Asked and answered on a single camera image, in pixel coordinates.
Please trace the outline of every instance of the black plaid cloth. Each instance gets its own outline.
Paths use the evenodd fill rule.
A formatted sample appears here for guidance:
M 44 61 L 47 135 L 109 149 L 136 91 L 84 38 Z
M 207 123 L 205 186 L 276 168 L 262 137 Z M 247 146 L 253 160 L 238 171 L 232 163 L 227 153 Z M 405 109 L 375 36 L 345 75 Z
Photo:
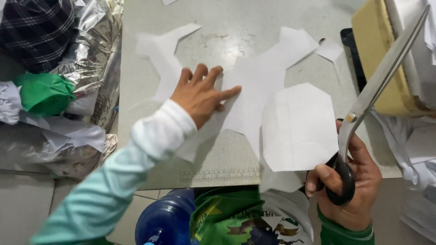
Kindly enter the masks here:
M 72 0 L 7 0 L 0 45 L 33 73 L 57 65 L 74 33 Z

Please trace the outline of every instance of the light blue sleeve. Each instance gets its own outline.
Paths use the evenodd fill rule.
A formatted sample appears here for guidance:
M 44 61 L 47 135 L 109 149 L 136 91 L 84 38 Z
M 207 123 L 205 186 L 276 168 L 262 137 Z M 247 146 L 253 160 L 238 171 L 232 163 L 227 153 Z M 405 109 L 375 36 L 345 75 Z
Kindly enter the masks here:
M 192 118 L 167 100 L 153 116 L 135 123 L 128 145 L 70 192 L 31 244 L 78 244 L 107 236 L 145 181 L 146 172 L 170 158 L 196 131 Z

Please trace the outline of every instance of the gray table surface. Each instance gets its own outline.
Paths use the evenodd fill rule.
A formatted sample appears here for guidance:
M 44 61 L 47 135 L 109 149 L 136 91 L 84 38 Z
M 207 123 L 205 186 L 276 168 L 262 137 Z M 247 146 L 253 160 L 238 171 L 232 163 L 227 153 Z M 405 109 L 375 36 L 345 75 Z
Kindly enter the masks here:
M 160 0 L 124 2 L 123 49 L 119 111 L 119 146 L 129 140 L 131 126 L 150 116 L 159 105 L 151 102 L 159 84 L 152 64 L 135 55 L 137 32 L 163 34 L 188 23 L 203 27 L 181 40 L 176 57 L 185 67 L 200 62 L 232 70 L 237 56 L 255 57 L 278 42 L 280 27 L 304 29 L 315 40 L 329 38 L 341 44 L 340 31 L 351 27 L 351 16 L 364 0 L 178 0 L 164 6 Z M 286 72 L 285 87 L 310 82 L 333 100 L 335 115 L 343 118 L 356 100 L 358 87 L 349 51 L 334 65 L 311 55 Z M 377 120 L 368 115 L 356 133 L 367 145 L 384 178 L 401 177 Z M 222 179 L 254 173 L 259 162 L 246 138 L 225 131 L 203 144 L 196 163 L 174 159 L 160 163 L 141 189 L 211 187 L 258 184 L 257 176 Z M 189 175 L 194 180 L 186 180 Z

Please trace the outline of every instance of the scissor handle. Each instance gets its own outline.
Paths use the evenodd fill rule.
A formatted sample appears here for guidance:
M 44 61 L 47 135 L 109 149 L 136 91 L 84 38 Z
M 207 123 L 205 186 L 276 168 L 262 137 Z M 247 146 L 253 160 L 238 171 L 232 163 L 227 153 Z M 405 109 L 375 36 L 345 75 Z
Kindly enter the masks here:
M 354 179 L 353 170 L 350 166 L 344 163 L 338 153 L 336 153 L 327 163 L 327 166 L 333 168 L 341 177 L 342 180 L 342 196 L 337 195 L 328 187 L 326 187 L 326 193 L 328 199 L 336 206 L 342 206 L 348 204 L 354 197 L 354 192 L 356 190 L 356 182 Z M 318 179 L 317 191 L 324 188 L 325 184 Z

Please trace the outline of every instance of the hand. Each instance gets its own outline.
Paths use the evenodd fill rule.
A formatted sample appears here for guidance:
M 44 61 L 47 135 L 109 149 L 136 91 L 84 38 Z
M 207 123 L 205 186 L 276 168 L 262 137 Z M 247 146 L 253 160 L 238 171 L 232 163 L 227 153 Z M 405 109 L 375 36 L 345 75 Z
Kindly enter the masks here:
M 183 68 L 174 94 L 174 102 L 179 104 L 192 117 L 197 129 L 200 129 L 212 116 L 214 111 L 224 111 L 221 101 L 237 95 L 242 87 L 236 86 L 222 92 L 214 88 L 217 77 L 222 73 L 221 66 L 216 66 L 208 73 L 204 64 L 198 64 L 194 75 L 188 68 Z
M 341 121 L 336 121 L 338 131 L 341 125 Z M 353 157 L 353 159 L 348 158 L 349 165 L 356 179 L 353 199 L 345 206 L 336 206 L 328 199 L 325 187 L 316 192 L 315 196 L 321 213 L 325 217 L 349 230 L 363 231 L 371 223 L 371 207 L 377 197 L 382 174 L 369 155 L 365 144 L 356 134 L 351 137 L 348 150 Z M 321 164 L 307 174 L 306 194 L 308 197 L 314 194 L 318 178 L 334 193 L 341 195 L 342 180 L 339 174 L 329 166 Z

